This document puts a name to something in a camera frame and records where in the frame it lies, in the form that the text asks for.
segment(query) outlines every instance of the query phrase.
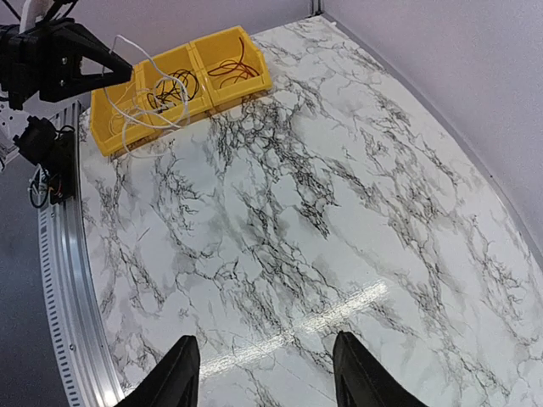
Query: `white marble surface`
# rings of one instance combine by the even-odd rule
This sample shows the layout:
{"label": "white marble surface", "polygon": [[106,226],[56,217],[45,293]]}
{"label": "white marble surface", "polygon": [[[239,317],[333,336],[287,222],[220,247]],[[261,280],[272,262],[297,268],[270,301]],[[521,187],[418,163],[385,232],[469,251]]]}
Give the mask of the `white marble surface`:
{"label": "white marble surface", "polygon": [[123,387],[193,334],[200,405],[334,406],[349,330],[430,406],[543,405],[541,270],[453,138],[325,19],[254,39],[274,90],[138,150],[164,157],[83,135]]}

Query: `black mechanical component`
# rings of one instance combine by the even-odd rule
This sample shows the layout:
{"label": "black mechanical component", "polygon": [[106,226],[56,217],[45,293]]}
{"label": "black mechanical component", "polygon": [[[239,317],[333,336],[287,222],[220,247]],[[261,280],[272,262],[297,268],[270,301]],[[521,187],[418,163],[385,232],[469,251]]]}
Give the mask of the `black mechanical component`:
{"label": "black mechanical component", "polygon": [[333,345],[338,407],[426,407],[408,393],[350,332]]}
{"label": "black mechanical component", "polygon": [[[83,58],[111,72],[83,75]],[[41,100],[58,102],[127,82],[131,76],[130,64],[71,18],[44,19],[22,34],[18,25],[0,25],[0,86],[8,93],[11,109],[23,109],[36,92]]]}
{"label": "black mechanical component", "polygon": [[49,120],[35,116],[28,118],[23,134],[14,137],[19,153],[46,171],[51,204],[63,202],[75,193],[75,141],[74,129],[57,131]]}
{"label": "black mechanical component", "polygon": [[200,352],[195,337],[182,337],[117,407],[196,407]]}

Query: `marble table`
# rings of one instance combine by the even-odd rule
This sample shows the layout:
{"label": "marble table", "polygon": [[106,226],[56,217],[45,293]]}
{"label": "marble table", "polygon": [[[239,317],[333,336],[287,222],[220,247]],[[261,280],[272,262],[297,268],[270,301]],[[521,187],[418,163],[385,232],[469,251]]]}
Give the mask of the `marble table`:
{"label": "marble table", "polygon": [[130,392],[183,334],[199,405],[335,406],[352,331],[430,406],[543,403],[541,269],[455,140],[324,18],[254,36],[274,89],[81,189],[96,297]]}

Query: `metal rail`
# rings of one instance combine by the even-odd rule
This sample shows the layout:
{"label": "metal rail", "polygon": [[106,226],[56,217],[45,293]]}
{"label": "metal rail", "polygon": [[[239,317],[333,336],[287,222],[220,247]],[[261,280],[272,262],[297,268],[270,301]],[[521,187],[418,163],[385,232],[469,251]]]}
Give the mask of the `metal rail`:
{"label": "metal rail", "polygon": [[[72,125],[79,136],[81,105],[52,120]],[[79,143],[76,195],[38,210],[42,283],[53,350],[70,407],[112,407],[125,396],[109,353],[92,285],[81,212]]]}

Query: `marble tabletop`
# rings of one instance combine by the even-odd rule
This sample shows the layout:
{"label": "marble tabletop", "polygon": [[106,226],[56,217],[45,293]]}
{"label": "marble tabletop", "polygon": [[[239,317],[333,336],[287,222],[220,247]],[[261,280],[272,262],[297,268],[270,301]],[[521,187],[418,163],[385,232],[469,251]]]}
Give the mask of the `marble tabletop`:
{"label": "marble tabletop", "polygon": [[129,392],[183,334],[199,405],[335,406],[352,331],[429,406],[543,405],[543,279],[455,140],[324,18],[253,37],[264,97],[104,159],[82,116],[92,278]]}

